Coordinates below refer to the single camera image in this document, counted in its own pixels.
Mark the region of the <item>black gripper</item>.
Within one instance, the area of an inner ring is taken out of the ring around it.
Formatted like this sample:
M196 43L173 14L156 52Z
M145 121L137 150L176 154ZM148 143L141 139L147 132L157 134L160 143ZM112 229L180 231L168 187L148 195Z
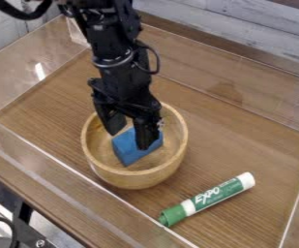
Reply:
M147 150L159 138L161 104L149 93L148 61L95 61L100 76L88 79L96 113L107 132L115 136L133 119L135 141Z

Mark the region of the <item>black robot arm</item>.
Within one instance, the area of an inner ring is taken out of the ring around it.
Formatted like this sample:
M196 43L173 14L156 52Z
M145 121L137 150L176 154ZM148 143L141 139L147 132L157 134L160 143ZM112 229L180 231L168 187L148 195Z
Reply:
M160 64L149 62L156 51L139 40L141 17L132 0L57 0L57 4L92 49L100 76L88 85L105 130L116 135L131 119L137 148L145 150L159 137L160 102L149 84Z

